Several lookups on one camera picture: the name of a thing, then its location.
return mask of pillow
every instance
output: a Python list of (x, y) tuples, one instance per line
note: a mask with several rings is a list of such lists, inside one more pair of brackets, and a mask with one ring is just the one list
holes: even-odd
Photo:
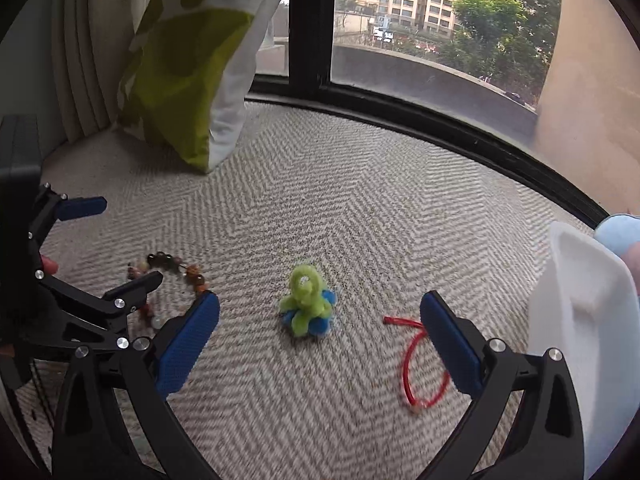
[(120, 81), (120, 124), (211, 171), (236, 145), (280, 0), (151, 0)]

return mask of blue gripper pad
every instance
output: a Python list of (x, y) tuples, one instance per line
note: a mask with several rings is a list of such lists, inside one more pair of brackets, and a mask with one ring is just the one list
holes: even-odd
[(70, 198), (58, 203), (56, 217), (60, 221), (84, 218), (104, 213), (107, 201), (103, 196), (92, 198)]
[(447, 310), (428, 292), (420, 302), (420, 321), (459, 392), (472, 399), (482, 392), (481, 365)]
[(163, 399), (178, 392), (184, 385), (200, 352), (218, 324), (219, 316), (218, 297), (215, 294), (207, 294), (169, 343), (158, 361), (156, 379), (156, 391)]

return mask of person's skin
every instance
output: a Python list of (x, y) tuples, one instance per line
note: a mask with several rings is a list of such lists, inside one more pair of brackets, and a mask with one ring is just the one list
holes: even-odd
[(620, 256), (620, 259), (626, 263), (631, 271), (631, 277), (636, 284), (636, 292), (640, 296), (640, 242), (632, 244), (626, 253)]
[[(45, 274), (55, 274), (58, 272), (58, 264), (56, 262), (46, 256), (42, 256), (42, 254), (40, 258), (42, 260), (42, 270), (44, 270)], [(0, 346), (0, 355), (15, 357), (14, 346), (11, 344)]]

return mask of herringbone carpet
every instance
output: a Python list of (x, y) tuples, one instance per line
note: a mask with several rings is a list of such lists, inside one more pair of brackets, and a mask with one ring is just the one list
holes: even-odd
[[(432, 410), (412, 413), (399, 365), (413, 333), (383, 326), (383, 315), (417, 319), (421, 295), (436, 288), (486, 336), (522, 351), (549, 223), (588, 232), (463, 156), (264, 104), (248, 104), (238, 148), (209, 176), (113, 132), (60, 150), (44, 175), (58, 192), (103, 194), (110, 204), (100, 217), (53, 229), (44, 253), (59, 261), (63, 279), (101, 294), (124, 280), (128, 261), (157, 250), (204, 266), (220, 324), (170, 404), (224, 479), (415, 478), (468, 399), (450, 388)], [(288, 273), (303, 262), (338, 294), (334, 328), (320, 341), (292, 341), (276, 313)], [(153, 298), (166, 316), (192, 299), (171, 276)], [(134, 316), (130, 330), (144, 332)], [(54, 403), (64, 368), (38, 366)], [(434, 392), (441, 373), (431, 346), (421, 345), (412, 365), (418, 394)], [(51, 433), (33, 385), (18, 395), (48, 460)], [(497, 456), (515, 407), (514, 399), (482, 464)]]

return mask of red string bracelet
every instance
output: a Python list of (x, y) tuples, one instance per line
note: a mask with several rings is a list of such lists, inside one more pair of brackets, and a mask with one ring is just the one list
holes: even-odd
[(444, 396), (445, 391), (447, 390), (447, 386), (449, 386), (449, 381), (451, 376), (449, 372), (444, 370), (442, 374), (442, 382), (440, 383), (440, 387), (436, 394), (431, 397), (431, 399), (416, 399), (414, 394), (411, 391), (411, 385), (409, 384), (409, 361), (411, 360), (411, 356), (414, 354), (415, 347), (418, 345), (421, 339), (427, 337), (427, 331), (422, 326), (422, 323), (418, 321), (414, 321), (412, 319), (405, 319), (403, 317), (391, 317), (385, 316), (382, 319), (384, 324), (392, 324), (399, 326), (411, 326), (413, 328), (417, 328), (420, 330), (411, 343), (409, 344), (409, 348), (406, 350), (404, 354), (404, 359), (402, 360), (402, 386), (404, 386), (404, 394), (406, 395), (406, 400), (409, 401), (409, 405), (412, 408), (430, 408), (436, 405), (439, 400)]

